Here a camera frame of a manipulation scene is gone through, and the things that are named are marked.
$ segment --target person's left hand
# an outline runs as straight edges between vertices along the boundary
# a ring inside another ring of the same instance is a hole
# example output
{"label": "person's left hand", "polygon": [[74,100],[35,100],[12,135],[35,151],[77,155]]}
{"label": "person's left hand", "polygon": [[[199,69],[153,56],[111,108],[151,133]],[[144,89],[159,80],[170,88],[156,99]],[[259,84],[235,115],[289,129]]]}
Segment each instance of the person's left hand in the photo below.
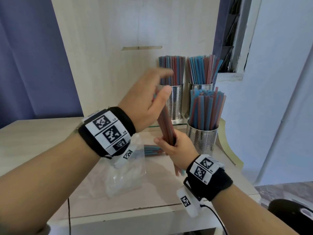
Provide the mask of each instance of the person's left hand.
{"label": "person's left hand", "polygon": [[152,103],[156,86],[161,78],[173,75],[169,68],[148,69],[118,104],[133,122],[136,132],[152,125],[159,117],[172,87],[164,86]]}

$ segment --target hand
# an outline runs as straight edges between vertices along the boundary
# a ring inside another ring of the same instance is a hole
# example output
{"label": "hand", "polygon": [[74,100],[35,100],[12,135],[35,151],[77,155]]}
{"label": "hand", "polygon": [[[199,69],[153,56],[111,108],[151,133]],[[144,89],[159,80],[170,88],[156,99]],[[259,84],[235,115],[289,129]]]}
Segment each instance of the hand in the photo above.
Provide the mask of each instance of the hand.
{"label": "hand", "polygon": [[172,69],[148,69],[118,104],[118,107],[133,122],[136,132],[144,130],[158,119],[161,110],[170,97],[172,87],[163,87],[152,103],[153,95],[160,79],[171,75],[173,75]]}
{"label": "hand", "polygon": [[175,165],[186,170],[193,160],[199,156],[190,138],[185,133],[175,129],[176,144],[170,146],[163,138],[155,138],[154,142],[166,152]]}

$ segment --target metal straw holder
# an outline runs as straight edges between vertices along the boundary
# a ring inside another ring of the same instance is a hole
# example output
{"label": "metal straw holder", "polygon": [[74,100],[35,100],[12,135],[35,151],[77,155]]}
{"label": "metal straw holder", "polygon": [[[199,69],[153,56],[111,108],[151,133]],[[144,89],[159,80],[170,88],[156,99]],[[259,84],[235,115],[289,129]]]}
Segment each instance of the metal straw holder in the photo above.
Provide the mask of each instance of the metal straw holder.
{"label": "metal straw holder", "polygon": [[211,131],[198,130],[187,124],[186,134],[194,144],[198,154],[212,156],[213,147],[217,137],[217,129]]}
{"label": "metal straw holder", "polygon": [[183,84],[180,86],[171,86],[172,93],[166,102],[166,106],[170,113],[170,118],[173,124],[182,123],[182,88]]}
{"label": "metal straw holder", "polygon": [[190,90],[194,90],[194,89],[206,89],[206,90],[212,90],[213,88],[213,83],[211,84],[206,84],[206,85],[197,85],[197,84],[192,84],[192,83],[188,83],[188,108],[187,111],[185,113],[185,118],[188,119],[190,116],[190,105],[191,105],[191,98],[190,98]]}

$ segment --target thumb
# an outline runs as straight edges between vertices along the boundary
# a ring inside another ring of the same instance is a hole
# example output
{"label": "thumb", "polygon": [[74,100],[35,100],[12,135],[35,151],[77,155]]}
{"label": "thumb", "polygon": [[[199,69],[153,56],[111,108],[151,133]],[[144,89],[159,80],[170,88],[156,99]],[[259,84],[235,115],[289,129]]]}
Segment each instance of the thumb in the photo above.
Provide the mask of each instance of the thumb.
{"label": "thumb", "polygon": [[162,138],[155,138],[153,140],[156,145],[164,150],[168,155],[174,154],[175,147],[170,146],[165,140]]}
{"label": "thumb", "polygon": [[155,100],[153,101],[148,111],[152,115],[159,116],[161,114],[163,107],[165,106],[167,102],[167,99],[170,97],[171,93],[172,93],[172,87],[164,86],[162,90],[160,90],[158,95],[156,96]]}

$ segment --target clear plastic packaging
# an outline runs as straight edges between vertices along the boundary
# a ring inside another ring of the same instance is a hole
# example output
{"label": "clear plastic packaging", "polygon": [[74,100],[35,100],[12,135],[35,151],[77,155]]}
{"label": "clear plastic packaging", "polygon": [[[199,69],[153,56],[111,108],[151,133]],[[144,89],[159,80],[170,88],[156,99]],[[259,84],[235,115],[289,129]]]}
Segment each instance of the clear plastic packaging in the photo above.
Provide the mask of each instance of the clear plastic packaging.
{"label": "clear plastic packaging", "polygon": [[131,146],[135,150],[122,167],[114,166],[120,156],[111,160],[101,158],[77,188],[79,198],[112,198],[140,188],[146,179],[146,164],[144,145],[139,134],[131,137]]}

